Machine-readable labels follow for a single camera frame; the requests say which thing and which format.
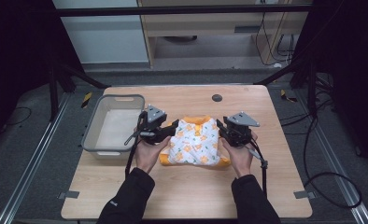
gray floor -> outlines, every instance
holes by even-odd
[[[272,65],[262,65],[260,59],[256,57],[257,51],[254,49],[254,45],[243,36],[199,36],[196,41],[181,43],[162,38],[158,42],[158,46],[159,51],[156,52],[157,57],[152,69],[125,68],[118,73],[92,73],[90,76],[114,86],[253,83],[272,75],[278,69]],[[287,85],[289,79],[290,75],[284,76],[268,87],[280,119],[306,113],[300,102],[294,103],[281,99],[281,89],[286,89],[291,93]],[[60,192],[69,190],[82,150],[80,146],[82,135],[96,100],[102,94],[102,90],[97,90],[79,79],[75,78],[75,81],[78,85],[77,90],[69,94],[62,121],[37,167],[33,181],[22,198],[21,206],[15,211],[17,212],[15,219],[18,222],[66,222],[60,215],[64,201],[57,199],[57,196]],[[93,92],[90,104],[85,109],[80,108],[83,97],[88,91]],[[302,90],[298,90],[292,94],[300,98],[301,92]],[[319,104],[321,104],[328,100],[329,96],[322,94],[319,99]],[[320,109],[318,125],[327,136],[347,175],[358,184],[362,192],[364,206],[368,211],[368,159],[356,156],[355,146],[339,115],[333,111],[333,107],[332,104]],[[32,159],[37,144],[47,128],[49,118],[49,89],[48,86],[42,86],[21,97],[18,109],[14,111],[8,122],[18,122],[18,124],[8,125],[1,132],[0,213],[21,180],[21,174],[26,169],[28,162]],[[284,119],[281,122],[286,123],[291,120],[295,119]],[[303,163],[305,135],[297,133],[305,133],[309,124],[309,119],[304,119],[294,125],[283,127],[303,182],[307,179]],[[306,155],[307,167],[311,175],[332,169],[315,131],[310,135]],[[329,197],[339,203],[346,202],[334,177],[322,177],[315,183]],[[283,222],[361,223],[354,218],[354,210],[338,208],[319,195],[310,202],[314,211],[312,217],[306,220],[284,219]]]

black metal pole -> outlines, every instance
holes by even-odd
[[[317,116],[317,107],[316,107],[316,60],[315,58],[311,58],[309,60],[309,74],[308,74],[308,96],[307,96],[307,106],[309,109],[309,114],[312,115],[313,118]]]
[[[184,6],[184,7],[106,7],[106,8],[65,8],[56,10],[35,10],[34,15],[59,17],[128,16],[162,14],[206,14],[206,13],[251,13],[251,12],[304,12],[328,9],[312,4],[276,5],[226,5],[226,6]]]
[[[68,66],[67,64],[60,64],[60,68],[63,69],[64,71],[76,76],[76,77],[79,77],[81,78],[82,80],[90,83],[91,85],[93,85],[94,87],[96,88],[99,88],[99,89],[106,89],[108,87],[111,87],[111,85],[106,85],[106,84],[103,84],[101,82],[98,82],[96,80],[94,80],[93,78],[91,77],[88,77],[86,74],[83,74],[79,71],[77,71],[76,69]]]
[[[54,67],[50,64],[48,71],[50,82],[50,121],[53,121],[59,112],[58,89],[54,72]]]

baby garment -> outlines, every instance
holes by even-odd
[[[210,116],[185,117],[178,122],[170,148],[160,154],[162,165],[190,163],[194,165],[227,166],[230,160],[218,151],[219,128]]]

black jacket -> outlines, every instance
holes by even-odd
[[[117,195],[105,205],[97,223],[139,223],[154,187],[155,182],[147,173],[134,168]],[[239,224],[280,223],[275,209],[263,195],[254,175],[235,179],[232,191]]]

table top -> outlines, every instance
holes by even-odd
[[[141,86],[112,87],[105,94],[141,94],[146,105],[167,114],[168,125],[185,116],[223,116],[246,112],[260,123],[251,127],[257,143],[269,162],[268,200],[280,217],[310,217],[307,198],[296,199],[293,192],[304,190],[294,160],[268,90],[257,85]],[[222,101],[212,96],[219,94]],[[228,152],[219,144],[223,155]],[[66,198],[62,216],[66,219],[96,219],[106,202],[114,197],[124,181],[125,160],[97,160],[83,151],[70,190],[79,191],[76,199]],[[252,173],[262,183],[262,169],[256,159]],[[156,186],[149,198],[144,219],[160,218],[236,218],[231,192],[235,178],[232,166],[225,168],[195,165],[162,166],[157,162],[150,175]]]

